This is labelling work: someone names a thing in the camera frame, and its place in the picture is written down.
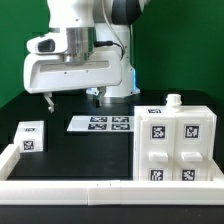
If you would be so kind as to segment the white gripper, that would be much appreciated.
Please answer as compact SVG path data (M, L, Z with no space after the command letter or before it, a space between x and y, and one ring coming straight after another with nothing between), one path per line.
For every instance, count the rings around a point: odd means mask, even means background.
M67 63L61 55L29 54L24 62L24 88L29 93L44 93L50 113L54 112L52 93L98 87L94 103L103 104L106 86L122 81L120 58L114 51L96 51L84 63Z

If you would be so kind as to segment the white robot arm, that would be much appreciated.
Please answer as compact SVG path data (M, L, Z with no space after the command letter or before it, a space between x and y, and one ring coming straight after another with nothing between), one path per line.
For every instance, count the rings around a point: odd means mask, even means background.
M131 25L150 0L47 0L49 32L27 42L24 88L52 94L84 89L97 101L138 94Z

